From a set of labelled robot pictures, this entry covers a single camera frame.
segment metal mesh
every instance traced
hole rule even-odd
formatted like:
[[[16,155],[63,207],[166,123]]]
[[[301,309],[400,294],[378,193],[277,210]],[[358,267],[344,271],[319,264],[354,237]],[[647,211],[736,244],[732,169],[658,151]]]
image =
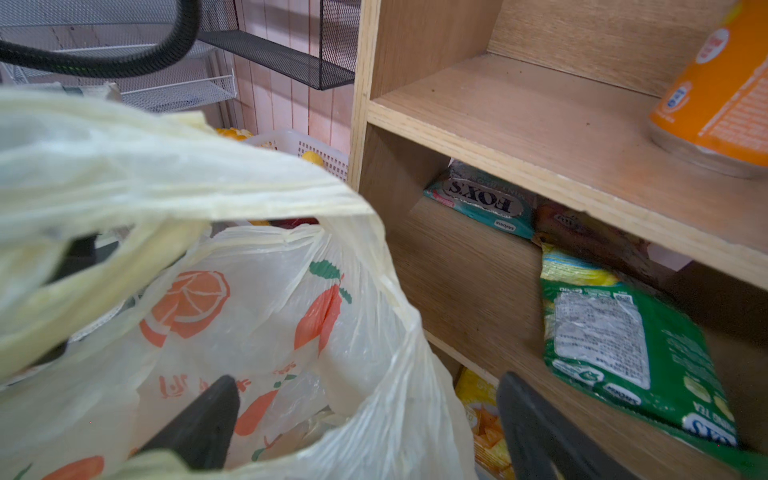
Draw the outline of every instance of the metal mesh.
[[[321,0],[317,57],[238,29],[233,0],[204,11],[198,38],[317,90],[355,81],[361,0]]]
[[[232,75],[136,90],[123,102],[146,111],[180,111],[229,100],[237,95]]]
[[[316,90],[326,90],[355,81],[353,71],[244,31],[202,31],[199,38]]]
[[[214,12],[217,0],[203,0]],[[175,16],[175,0],[0,0],[0,38],[16,44],[88,57],[138,53],[162,42]],[[100,85],[114,81],[124,102],[144,110],[178,111],[237,96],[233,75],[213,74],[216,49],[201,41],[183,60],[140,77],[80,78],[2,65],[4,82]]]

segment wooden shelf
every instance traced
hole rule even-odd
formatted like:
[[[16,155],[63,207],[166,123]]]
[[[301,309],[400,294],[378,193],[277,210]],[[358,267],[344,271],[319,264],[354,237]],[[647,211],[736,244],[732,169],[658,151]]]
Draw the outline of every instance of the wooden shelf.
[[[488,54],[369,101],[366,119],[768,289],[768,180],[656,147],[644,126],[656,101]]]
[[[459,362],[493,383],[515,371],[639,478],[738,478],[725,464],[577,391],[547,370],[538,282],[541,251],[535,245],[427,198],[390,233],[388,243],[429,341]],[[733,352],[723,354],[738,363]]]

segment white plastic bag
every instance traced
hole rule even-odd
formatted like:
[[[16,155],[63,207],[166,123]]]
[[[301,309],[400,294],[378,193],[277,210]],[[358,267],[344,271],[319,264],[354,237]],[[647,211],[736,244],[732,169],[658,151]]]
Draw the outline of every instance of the white plastic bag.
[[[125,459],[223,374],[241,392],[228,469],[196,478],[475,477],[382,224],[330,174],[198,116],[18,91],[0,91],[0,172],[3,376],[141,291],[0,392],[6,478],[192,476],[167,453]],[[309,216],[320,225],[200,236],[215,220]],[[44,285],[71,239],[125,225],[104,263]],[[349,421],[251,462],[326,406]]]

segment yellow snack bag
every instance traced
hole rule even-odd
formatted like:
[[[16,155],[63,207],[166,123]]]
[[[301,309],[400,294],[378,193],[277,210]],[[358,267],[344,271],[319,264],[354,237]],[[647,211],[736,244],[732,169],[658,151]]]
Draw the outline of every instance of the yellow snack bag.
[[[475,437],[476,462],[496,478],[514,480],[502,420],[496,408],[496,388],[466,369],[458,379],[456,395],[464,405]]]

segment white wire basket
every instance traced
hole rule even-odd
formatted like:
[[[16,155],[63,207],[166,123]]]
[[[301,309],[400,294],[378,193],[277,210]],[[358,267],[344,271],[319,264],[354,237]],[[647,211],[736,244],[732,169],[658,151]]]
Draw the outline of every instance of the white wire basket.
[[[237,96],[234,75],[202,78],[123,93],[123,103],[155,113],[187,110]]]
[[[244,141],[256,147],[272,148],[287,154],[301,157],[307,151],[313,151],[323,159],[326,170],[346,182],[349,155],[324,144],[309,135],[295,130],[275,130],[261,135],[254,135]]]
[[[0,0],[0,5],[8,1]],[[112,57],[137,54],[153,48],[167,37],[170,29],[171,25],[162,24],[0,25],[0,38],[69,55]],[[4,82],[16,85],[58,82],[65,87],[82,87],[113,81],[118,85],[124,103],[155,113],[172,112],[237,97],[234,72],[218,69],[220,63],[217,61],[217,51],[219,49],[209,44],[196,41],[187,55],[175,65],[140,77],[82,78],[7,64],[2,64],[0,76]]]

